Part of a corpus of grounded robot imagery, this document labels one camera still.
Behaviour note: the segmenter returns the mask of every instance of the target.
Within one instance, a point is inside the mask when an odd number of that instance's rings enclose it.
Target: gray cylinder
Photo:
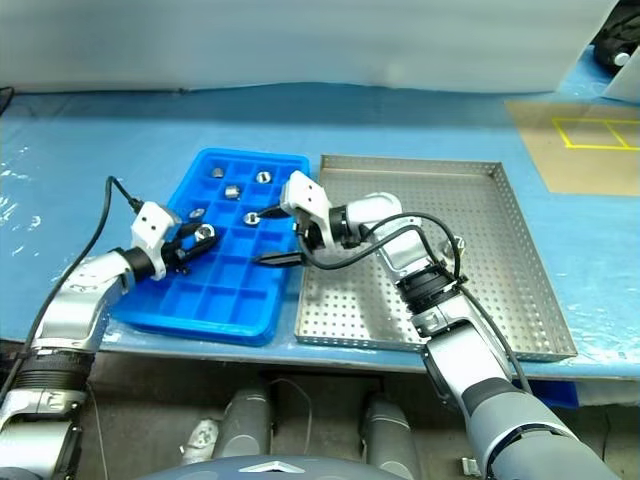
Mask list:
[[[498,480],[614,480],[618,477],[584,443],[549,432],[525,434],[492,466]]]
[[[268,455],[271,403],[264,390],[239,390],[227,405],[212,458]]]
[[[419,480],[420,462],[411,427],[396,404],[375,396],[362,423],[365,461],[407,480]]]
[[[541,425],[573,437],[573,433],[547,406],[533,395],[507,392],[484,400],[467,419],[467,435],[480,470],[487,473],[487,463],[500,441],[514,430],[527,425]]]

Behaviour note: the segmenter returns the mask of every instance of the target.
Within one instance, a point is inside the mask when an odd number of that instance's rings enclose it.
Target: silver robot arm segment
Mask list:
[[[12,468],[44,479],[73,478],[82,433],[76,417],[86,401],[86,381],[110,307],[136,282],[161,280],[168,268],[217,242],[213,234],[183,250],[181,240],[203,224],[180,223],[170,210],[145,202],[131,226],[130,249],[86,260],[70,273],[0,406],[0,477],[3,468]]]

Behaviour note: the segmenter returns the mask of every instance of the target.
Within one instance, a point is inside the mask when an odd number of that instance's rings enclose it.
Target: black cable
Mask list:
[[[429,242],[427,241],[424,231],[417,225],[407,225],[406,227],[402,227],[401,229],[396,230],[393,233],[390,233],[389,235],[384,237],[382,240],[379,240],[376,243],[369,245],[367,248],[365,248],[361,252],[356,253],[355,255],[352,255],[349,258],[340,260],[335,263],[323,263],[317,260],[314,257],[313,253],[311,252],[311,250],[309,250],[309,247],[307,247],[307,244],[304,242],[304,237],[301,233],[298,234],[298,244],[300,246],[300,250],[302,250],[302,253],[304,254],[307,261],[314,267],[319,268],[320,270],[339,270],[341,268],[349,267],[354,263],[359,262],[363,258],[368,257],[372,253],[375,253],[377,250],[380,250],[383,246],[385,246],[391,240],[394,240],[398,238],[400,235],[407,232],[416,232],[420,236],[420,239],[422,240],[423,244],[425,244],[426,246],[429,245]]]
[[[107,177],[107,180],[106,180],[105,186],[104,186],[104,201],[103,201],[103,204],[102,204],[102,213],[100,214],[100,220],[98,221],[98,226],[96,227],[95,231],[93,232],[93,235],[91,236],[91,239],[89,240],[89,242],[82,249],[82,252],[80,252],[80,254],[73,261],[71,266],[69,268],[67,268],[65,270],[65,272],[62,274],[62,276],[58,279],[56,284],[53,286],[53,288],[49,292],[49,295],[47,295],[47,298],[42,303],[42,306],[40,307],[40,310],[38,310],[38,313],[36,314],[36,317],[34,318],[33,323],[31,324],[31,328],[29,329],[29,332],[27,333],[27,338],[25,339],[24,344],[22,345],[22,349],[21,349],[20,353],[18,354],[15,362],[13,363],[13,366],[11,367],[11,370],[9,371],[9,375],[7,376],[7,378],[5,379],[4,383],[2,384],[2,389],[0,390],[0,404],[2,404],[2,402],[4,401],[7,393],[9,392],[9,389],[11,388],[11,385],[13,384],[13,381],[16,378],[16,375],[20,371],[20,367],[22,366],[22,363],[24,362],[25,355],[27,353],[29,353],[29,350],[30,350],[31,345],[33,343],[33,339],[35,338],[35,335],[36,335],[36,331],[38,330],[38,326],[40,325],[40,322],[42,321],[42,318],[44,317],[44,314],[46,313],[47,309],[49,308],[49,305],[51,304],[51,302],[53,301],[54,297],[58,294],[58,292],[62,288],[62,285],[64,285],[64,282],[67,281],[67,279],[73,273],[73,271],[76,269],[76,267],[78,265],[80,265],[82,260],[84,260],[84,258],[87,256],[89,251],[93,248],[93,246],[98,241],[98,238],[102,234],[102,230],[104,229],[104,226],[105,226],[105,224],[107,222],[107,217],[109,216],[109,209],[111,208],[111,190],[112,190],[112,185],[115,185],[118,188],[118,190],[124,195],[124,197],[129,202],[129,205],[132,206],[132,208],[134,208],[132,203],[135,205],[135,204],[137,204],[137,202],[139,202],[139,200],[137,200],[137,199],[133,198],[131,195],[129,195],[129,193],[125,190],[125,188],[122,186],[122,184],[115,177],[112,177],[112,176]]]
[[[2,87],[0,88],[0,92],[8,90],[7,98],[4,102],[0,103],[0,115],[4,113],[4,111],[9,107],[11,100],[13,100],[13,96],[16,94],[16,89],[13,87]]]
[[[605,421],[605,430],[604,437],[602,439],[602,453],[600,455],[600,459],[604,462],[607,456],[607,442],[609,441],[609,434],[611,433],[611,418],[609,418],[609,412],[607,412],[607,408],[604,408],[604,421]]]
[[[424,218],[425,220],[429,220],[430,222],[435,223],[436,225],[438,225],[438,227],[440,227],[440,229],[447,236],[447,239],[449,240],[449,243],[451,244],[451,249],[453,251],[453,276],[456,279],[460,278],[460,250],[458,249],[458,244],[456,242],[455,236],[453,235],[453,232],[447,226],[447,224],[444,223],[442,220],[440,220],[438,217],[436,217],[434,215],[430,215],[428,213],[422,213],[422,212],[403,212],[403,213],[398,213],[396,215],[391,215],[390,217],[387,217],[384,220],[381,220],[378,223],[376,223],[365,234],[364,239],[366,239],[375,230],[377,230],[381,226],[385,225],[386,223],[389,223],[389,222],[391,222],[393,220],[397,220],[399,218],[407,218],[407,217]],[[427,249],[427,251],[430,250],[430,247],[428,247],[428,245],[429,245],[429,243],[426,242],[425,243],[425,249]],[[432,260],[434,260],[435,263],[438,262],[438,260],[435,260],[435,255],[433,255],[433,251],[431,251],[431,254],[429,256],[432,257]]]
[[[464,293],[464,295],[469,299],[473,306],[476,307],[476,309],[480,312],[480,314],[484,317],[486,322],[491,327],[491,330],[493,330],[493,333],[495,333],[496,337],[498,337],[500,345],[502,345],[502,348],[507,354],[507,357],[509,357],[509,360],[513,364],[513,368],[515,368],[516,370],[516,374],[518,375],[518,380],[520,380],[522,389],[525,392],[531,393],[533,395],[533,392],[531,391],[531,385],[529,385],[529,380],[527,380],[527,376],[524,374],[524,370],[522,369],[522,365],[520,365],[520,361],[516,358],[516,354],[511,349],[511,345],[509,345],[509,342],[498,328],[498,325],[496,325],[496,322],[494,322],[493,317],[489,315],[489,312],[485,310],[480,301],[475,296],[473,296],[473,294],[469,290],[467,290],[465,286],[458,285],[458,289],[462,293]]]

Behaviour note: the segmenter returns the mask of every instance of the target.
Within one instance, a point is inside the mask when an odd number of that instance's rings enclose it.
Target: cable connector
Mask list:
[[[142,200],[135,197],[128,199],[127,202],[129,203],[129,206],[131,207],[131,209],[134,211],[136,215],[140,213],[140,210],[142,209],[142,205],[144,205],[144,202]]]

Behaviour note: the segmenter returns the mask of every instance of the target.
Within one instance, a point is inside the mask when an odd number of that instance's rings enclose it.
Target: cardboard sheet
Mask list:
[[[640,195],[640,108],[506,105],[550,191]]]

